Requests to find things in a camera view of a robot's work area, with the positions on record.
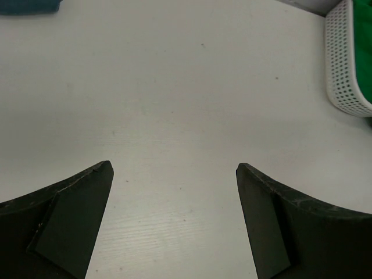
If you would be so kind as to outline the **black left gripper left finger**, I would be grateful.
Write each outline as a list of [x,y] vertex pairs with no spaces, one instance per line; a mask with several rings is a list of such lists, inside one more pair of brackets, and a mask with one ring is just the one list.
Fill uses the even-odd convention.
[[1,278],[85,278],[113,181],[99,162],[1,203]]

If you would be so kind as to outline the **blue t shirt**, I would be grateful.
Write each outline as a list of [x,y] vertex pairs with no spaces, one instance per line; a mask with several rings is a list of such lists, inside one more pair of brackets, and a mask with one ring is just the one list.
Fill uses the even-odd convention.
[[61,0],[1,0],[1,15],[28,16],[55,13]]

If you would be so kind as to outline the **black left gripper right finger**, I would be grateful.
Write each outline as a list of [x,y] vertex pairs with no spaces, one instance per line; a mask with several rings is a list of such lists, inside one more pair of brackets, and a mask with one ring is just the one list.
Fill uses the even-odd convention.
[[247,163],[236,171],[259,278],[370,278],[371,215],[308,196]]

